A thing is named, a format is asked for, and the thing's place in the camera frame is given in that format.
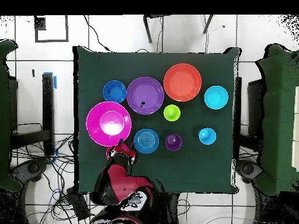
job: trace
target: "blue bowl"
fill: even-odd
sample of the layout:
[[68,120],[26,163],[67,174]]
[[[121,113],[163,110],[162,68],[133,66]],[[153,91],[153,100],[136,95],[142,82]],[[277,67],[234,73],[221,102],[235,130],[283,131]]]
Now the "blue bowl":
[[214,110],[223,108],[228,101],[228,93],[224,87],[212,86],[204,94],[205,104]]
[[105,84],[103,96],[108,102],[121,103],[127,96],[127,89],[121,82],[111,80]]
[[159,138],[152,129],[141,129],[134,137],[135,148],[140,153],[150,154],[154,152],[159,145]]
[[216,132],[211,128],[201,129],[199,131],[199,140],[206,145],[212,144],[216,140]]

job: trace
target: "orange plate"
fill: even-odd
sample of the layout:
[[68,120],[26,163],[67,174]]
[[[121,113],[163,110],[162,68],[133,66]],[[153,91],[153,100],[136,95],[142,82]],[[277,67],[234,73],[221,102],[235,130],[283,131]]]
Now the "orange plate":
[[178,102],[193,99],[200,90],[199,71],[190,64],[176,64],[164,76],[166,94]]

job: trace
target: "plate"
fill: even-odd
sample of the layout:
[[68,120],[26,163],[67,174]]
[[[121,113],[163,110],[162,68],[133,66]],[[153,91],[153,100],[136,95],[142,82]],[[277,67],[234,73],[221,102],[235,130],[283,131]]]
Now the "plate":
[[173,100],[187,102],[193,99],[201,88],[201,76],[190,64],[176,64],[164,76],[164,90]]
[[228,101],[228,93],[224,87],[212,86],[207,89],[204,94],[205,104],[213,109],[218,110],[223,108]]
[[147,115],[156,112],[164,101],[162,85],[150,77],[133,80],[127,90],[128,105],[139,114]]
[[86,129],[97,144],[113,146],[124,140],[131,131],[131,118],[120,104],[105,101],[95,105],[87,115]]
[[111,80],[103,88],[103,96],[108,102],[121,103],[126,95],[126,87],[118,80]]
[[135,148],[140,153],[149,154],[154,152],[159,145],[159,138],[152,129],[141,129],[134,137]]

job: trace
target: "dark green tablecloth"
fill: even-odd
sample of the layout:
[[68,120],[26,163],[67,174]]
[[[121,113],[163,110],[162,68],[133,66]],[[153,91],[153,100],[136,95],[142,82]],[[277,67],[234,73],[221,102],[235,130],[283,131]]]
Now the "dark green tablecloth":
[[[147,176],[156,185],[157,179],[166,192],[235,193],[231,185],[232,163],[232,102],[234,97],[234,60],[238,48],[225,54],[155,54],[155,53],[96,53],[77,47],[79,66],[79,190],[93,191],[95,181],[106,163],[107,147],[90,139],[85,120],[89,110],[104,101],[105,83],[118,80],[127,87],[141,76],[155,78],[163,85],[166,71],[178,63],[188,63],[201,74],[199,94],[187,102],[177,102],[165,94],[162,107],[150,115],[140,115],[122,102],[132,120],[131,144],[136,132],[150,128],[159,136],[158,149],[149,155],[139,154],[133,176]],[[204,104],[204,92],[212,85],[226,88],[229,101],[221,110]],[[175,122],[164,119],[163,110],[176,104],[181,110]],[[210,127],[217,133],[212,145],[203,145],[197,136],[200,129]],[[178,134],[183,146],[177,152],[165,147],[165,138]]]

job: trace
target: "white tile floor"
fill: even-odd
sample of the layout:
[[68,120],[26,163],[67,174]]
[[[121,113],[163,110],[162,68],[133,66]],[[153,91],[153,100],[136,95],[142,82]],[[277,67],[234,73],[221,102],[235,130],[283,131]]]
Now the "white tile floor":
[[[87,16],[95,28],[102,44],[116,52],[134,52],[141,48],[156,52],[157,40],[161,31],[159,18],[149,20],[152,43],[148,43],[142,15],[124,16]],[[164,18],[164,52],[168,53],[223,53],[228,47],[242,48],[239,63],[239,76],[242,77],[242,116],[241,123],[248,123],[247,93],[248,82],[261,78],[254,61],[261,59],[265,47],[271,43],[280,43],[290,50],[299,49],[286,25],[281,24],[279,15],[215,15],[207,35],[203,34],[203,15],[172,15]],[[46,31],[39,31],[39,39],[64,39],[63,16],[46,16]],[[41,123],[41,75],[52,72],[57,76],[57,88],[54,89],[55,140],[59,141],[74,131],[73,121],[73,54],[72,46],[81,45],[93,51],[106,52],[98,44],[94,31],[89,28],[83,16],[68,16],[67,43],[35,43],[33,16],[1,16],[0,39],[15,40],[16,52],[7,56],[9,73],[19,81],[18,121],[19,123]],[[158,52],[161,51],[161,36]],[[23,126],[21,131],[38,130],[38,125]],[[242,126],[243,133],[248,132]],[[70,154],[67,144],[61,153]],[[22,162],[22,158],[13,158],[12,166]],[[67,170],[73,171],[69,164]],[[49,165],[45,174],[51,181],[51,187],[57,188],[56,173]],[[64,173],[66,187],[73,185],[74,174]],[[254,218],[255,197],[251,185],[244,184],[236,175],[235,184],[239,192],[235,195],[225,194],[188,194],[190,210],[179,216],[180,224],[252,224]],[[27,189],[26,212],[44,212],[48,208],[52,192],[48,181],[43,178],[31,183]],[[179,213],[185,211],[185,202],[180,201]],[[90,206],[97,214],[102,207]],[[31,224],[38,224],[42,213],[29,216]],[[54,221],[50,216],[45,224],[70,224],[66,221]]]

